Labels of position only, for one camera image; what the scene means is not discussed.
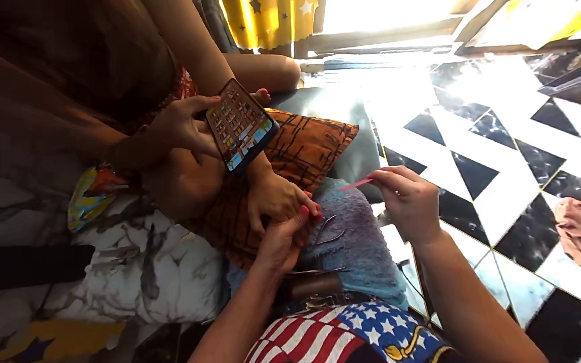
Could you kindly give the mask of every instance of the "phone screen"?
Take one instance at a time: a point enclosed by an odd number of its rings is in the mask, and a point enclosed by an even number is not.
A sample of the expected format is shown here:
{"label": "phone screen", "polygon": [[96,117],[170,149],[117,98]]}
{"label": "phone screen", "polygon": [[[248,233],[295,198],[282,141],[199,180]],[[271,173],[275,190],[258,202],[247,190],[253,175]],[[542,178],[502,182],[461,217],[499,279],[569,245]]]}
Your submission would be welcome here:
{"label": "phone screen", "polygon": [[228,82],[220,96],[221,103],[209,109],[206,118],[225,165],[233,171],[270,131],[272,122],[235,80]]}

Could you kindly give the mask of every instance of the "orange pillow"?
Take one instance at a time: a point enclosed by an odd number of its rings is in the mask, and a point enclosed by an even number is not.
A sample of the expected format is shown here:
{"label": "orange pillow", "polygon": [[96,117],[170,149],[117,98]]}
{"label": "orange pillow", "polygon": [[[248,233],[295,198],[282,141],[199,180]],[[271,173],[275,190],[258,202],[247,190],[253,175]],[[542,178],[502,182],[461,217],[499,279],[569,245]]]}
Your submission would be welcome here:
{"label": "orange pillow", "polygon": [[[285,111],[267,111],[279,123],[277,136],[264,150],[272,169],[313,193],[356,137],[359,127]],[[243,269],[250,268],[261,242],[250,229],[248,188],[245,175],[227,176],[209,212],[204,217],[181,222]]]}

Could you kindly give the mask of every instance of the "hand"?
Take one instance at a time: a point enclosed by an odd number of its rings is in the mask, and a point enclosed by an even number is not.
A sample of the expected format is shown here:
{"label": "hand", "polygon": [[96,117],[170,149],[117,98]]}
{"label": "hand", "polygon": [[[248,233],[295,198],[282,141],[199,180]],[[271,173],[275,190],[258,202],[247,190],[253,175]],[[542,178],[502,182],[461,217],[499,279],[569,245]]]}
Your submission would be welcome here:
{"label": "hand", "polygon": [[441,235],[438,187],[407,167],[384,167],[369,174],[400,235],[412,243],[434,242]]}
{"label": "hand", "polygon": [[171,144],[172,147],[189,149],[221,159],[209,128],[206,128],[206,132],[200,131],[198,126],[203,125],[203,122],[193,119],[193,115],[198,111],[209,109],[220,102],[219,96],[203,95],[174,101],[154,119],[147,132],[157,133],[158,139]]}
{"label": "hand", "polygon": [[318,215],[319,205],[311,200],[310,193],[303,192],[298,186],[275,174],[272,169],[250,179],[248,192],[248,217],[250,227],[263,236],[262,214],[272,221],[281,222],[293,218],[302,205],[312,216]]}
{"label": "hand", "polygon": [[309,243],[320,219],[321,213],[309,218],[309,209],[303,205],[291,219],[271,223],[259,245],[254,264],[265,271],[285,275],[295,267],[300,250]]}

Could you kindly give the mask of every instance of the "american flag print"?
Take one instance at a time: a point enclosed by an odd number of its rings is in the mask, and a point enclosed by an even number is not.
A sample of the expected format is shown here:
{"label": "american flag print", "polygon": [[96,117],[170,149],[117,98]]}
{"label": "american flag print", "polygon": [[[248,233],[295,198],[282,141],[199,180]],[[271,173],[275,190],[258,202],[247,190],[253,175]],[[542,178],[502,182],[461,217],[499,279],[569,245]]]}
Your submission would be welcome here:
{"label": "american flag print", "polygon": [[406,311],[372,301],[277,319],[245,362],[344,363],[365,345],[378,354],[368,362],[436,362],[451,350]]}

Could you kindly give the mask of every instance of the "blue towel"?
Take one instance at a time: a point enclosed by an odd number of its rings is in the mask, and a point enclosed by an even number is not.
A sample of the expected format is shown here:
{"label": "blue towel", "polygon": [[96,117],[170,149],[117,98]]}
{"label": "blue towel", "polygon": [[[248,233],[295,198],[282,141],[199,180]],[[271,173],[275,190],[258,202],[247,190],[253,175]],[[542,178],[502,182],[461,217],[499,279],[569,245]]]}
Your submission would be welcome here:
{"label": "blue towel", "polygon": [[[300,255],[298,270],[345,266],[348,271],[338,272],[344,290],[371,294],[407,309],[407,282],[391,260],[371,207],[357,188],[337,190],[346,185],[343,180],[325,178],[313,194],[315,202],[322,206],[322,223],[336,215],[322,232],[320,240],[333,238],[344,229],[347,231],[334,242],[305,249]],[[316,243],[320,227],[313,234],[311,244]],[[245,271],[230,263],[227,279],[233,294],[245,275]]]}

